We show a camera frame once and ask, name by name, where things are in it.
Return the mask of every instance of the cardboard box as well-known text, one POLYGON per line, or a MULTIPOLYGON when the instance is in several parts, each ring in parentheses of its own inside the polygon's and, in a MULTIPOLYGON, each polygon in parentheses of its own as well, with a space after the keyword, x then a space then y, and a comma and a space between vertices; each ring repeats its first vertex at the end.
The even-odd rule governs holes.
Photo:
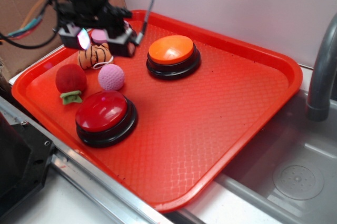
MULTIPOLYGON (((1 0, 0 7, 0 32, 4 35, 18 30, 25 17, 38 0, 1 0)), ((124 0, 110 0, 114 6, 125 6, 124 0)), ((40 11, 37 9, 33 18, 40 11)), ((49 6, 44 15, 42 23, 38 28, 27 37, 16 40, 24 45, 37 45, 48 40, 52 35, 52 29, 56 25, 56 13, 49 6)), ((26 69, 37 60, 47 55, 61 45, 61 39, 56 38, 48 45, 39 49, 21 49, 6 42, 0 45, 0 88, 9 92, 10 86, 8 81, 26 69)))

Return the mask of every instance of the sink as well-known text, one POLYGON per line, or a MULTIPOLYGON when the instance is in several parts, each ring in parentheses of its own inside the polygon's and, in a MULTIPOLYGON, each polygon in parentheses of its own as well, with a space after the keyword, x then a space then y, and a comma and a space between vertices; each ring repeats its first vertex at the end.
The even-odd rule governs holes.
POLYGON ((222 175, 240 185, 246 197, 273 206, 269 214, 282 222, 335 223, 337 103, 331 101, 329 118, 317 123, 305 117, 306 97, 299 91, 222 175))

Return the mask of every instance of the button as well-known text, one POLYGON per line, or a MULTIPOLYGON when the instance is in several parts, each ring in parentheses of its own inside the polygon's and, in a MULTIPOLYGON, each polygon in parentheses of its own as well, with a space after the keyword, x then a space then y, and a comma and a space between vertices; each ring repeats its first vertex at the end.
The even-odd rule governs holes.
POLYGON ((125 116, 127 103, 117 91, 102 91, 88 97, 76 113, 76 123, 85 131, 101 132, 125 116))
POLYGON ((172 65, 188 59, 194 51, 193 41, 180 35, 166 36, 155 41, 149 48, 150 59, 161 65, 172 65))

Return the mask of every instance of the plastic tray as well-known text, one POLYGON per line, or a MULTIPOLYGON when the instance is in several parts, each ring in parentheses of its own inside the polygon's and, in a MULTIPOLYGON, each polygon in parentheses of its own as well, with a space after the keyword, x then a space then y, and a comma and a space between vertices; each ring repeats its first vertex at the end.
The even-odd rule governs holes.
MULTIPOLYGON (((128 20, 138 32, 144 11, 128 20)), ((194 198, 298 91, 302 72, 289 57, 151 14, 132 58, 115 58, 125 71, 120 90, 136 106, 136 129, 121 143, 96 149, 75 130, 80 104, 62 105, 55 74, 75 63, 77 51, 61 48, 24 72, 13 96, 51 133, 160 212, 194 198), (180 80, 149 75, 149 46, 167 35, 185 35, 201 53, 200 68, 180 80)), ((88 96, 101 91, 97 70, 87 70, 88 96)))

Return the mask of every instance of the faucet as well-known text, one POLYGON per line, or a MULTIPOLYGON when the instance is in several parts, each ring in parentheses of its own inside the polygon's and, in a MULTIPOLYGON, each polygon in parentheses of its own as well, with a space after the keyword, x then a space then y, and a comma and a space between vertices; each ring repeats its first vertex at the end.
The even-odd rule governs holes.
POLYGON ((332 92, 337 92, 337 14, 321 43, 311 77, 305 113, 308 119, 324 121, 329 115, 332 92))

